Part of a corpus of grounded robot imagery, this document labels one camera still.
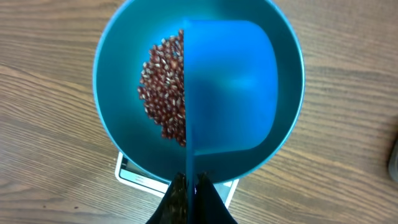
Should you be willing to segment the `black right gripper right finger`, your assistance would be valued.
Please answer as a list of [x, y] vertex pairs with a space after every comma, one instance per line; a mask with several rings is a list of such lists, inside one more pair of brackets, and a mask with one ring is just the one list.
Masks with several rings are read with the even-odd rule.
[[195, 187], [197, 192], [194, 199], [194, 223], [237, 224], [205, 173], [198, 174]]

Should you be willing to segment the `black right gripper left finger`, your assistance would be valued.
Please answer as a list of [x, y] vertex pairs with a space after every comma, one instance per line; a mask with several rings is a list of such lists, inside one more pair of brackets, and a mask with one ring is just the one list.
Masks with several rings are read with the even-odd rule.
[[187, 208], [186, 177], [184, 174], [177, 173], [146, 224], [187, 224]]

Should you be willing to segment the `blue plastic measuring scoop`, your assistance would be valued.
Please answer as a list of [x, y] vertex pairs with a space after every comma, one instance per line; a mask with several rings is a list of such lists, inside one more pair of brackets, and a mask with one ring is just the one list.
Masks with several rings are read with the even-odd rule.
[[250, 21], [189, 20], [184, 27], [188, 222], [196, 188], [250, 169], [275, 119], [277, 64], [264, 30]]

